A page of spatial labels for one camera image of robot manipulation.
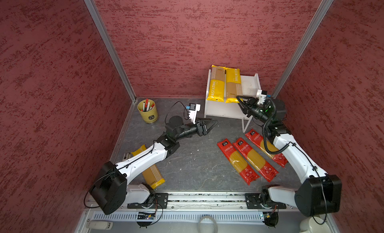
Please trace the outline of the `yellow pasta bag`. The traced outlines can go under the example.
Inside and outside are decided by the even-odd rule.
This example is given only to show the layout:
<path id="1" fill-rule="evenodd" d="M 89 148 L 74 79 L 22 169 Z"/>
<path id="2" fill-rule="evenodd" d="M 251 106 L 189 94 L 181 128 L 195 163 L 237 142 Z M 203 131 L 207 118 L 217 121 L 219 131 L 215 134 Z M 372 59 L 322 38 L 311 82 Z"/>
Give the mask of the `yellow pasta bag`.
<path id="1" fill-rule="evenodd" d="M 212 65 L 207 100 L 224 102 L 225 67 Z"/>
<path id="2" fill-rule="evenodd" d="M 226 103 L 238 103 L 237 96 L 242 96 L 240 69 L 226 68 Z"/>
<path id="3" fill-rule="evenodd" d="M 142 175 L 146 183 L 154 190 L 166 182 L 155 164 L 143 171 Z"/>

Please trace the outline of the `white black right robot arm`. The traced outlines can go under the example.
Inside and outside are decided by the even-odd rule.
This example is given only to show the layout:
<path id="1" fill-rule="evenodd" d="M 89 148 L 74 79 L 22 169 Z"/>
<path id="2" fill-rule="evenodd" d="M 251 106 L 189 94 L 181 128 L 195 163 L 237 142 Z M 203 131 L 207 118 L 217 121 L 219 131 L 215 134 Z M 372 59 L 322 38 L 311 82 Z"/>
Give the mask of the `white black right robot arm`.
<path id="1" fill-rule="evenodd" d="M 306 217 L 337 213 L 341 206 L 342 181 L 336 175 L 329 175 L 299 146 L 283 123 L 287 114 L 284 102 L 264 93 L 257 97 L 237 96 L 237 100 L 244 115 L 263 123 L 262 137 L 267 153 L 283 154 L 301 182 L 297 190 L 264 187 L 260 203 L 265 207 L 278 203 L 290 205 Z"/>

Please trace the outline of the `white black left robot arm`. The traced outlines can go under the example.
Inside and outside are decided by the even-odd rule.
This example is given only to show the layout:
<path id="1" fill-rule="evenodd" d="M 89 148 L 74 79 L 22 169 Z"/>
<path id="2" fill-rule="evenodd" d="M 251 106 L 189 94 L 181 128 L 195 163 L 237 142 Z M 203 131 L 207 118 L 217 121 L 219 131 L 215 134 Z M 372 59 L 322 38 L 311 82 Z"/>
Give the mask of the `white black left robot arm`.
<path id="1" fill-rule="evenodd" d="M 217 124 L 217 120 L 208 118 L 184 124 L 180 116 L 171 117 L 166 123 L 166 131 L 148 149 L 117 164 L 106 162 L 89 189 L 90 195 L 105 215 L 114 213 L 123 204 L 145 203 L 152 189 L 144 184 L 132 185 L 132 180 L 174 154 L 180 147 L 179 140 L 195 134 L 205 136 Z"/>

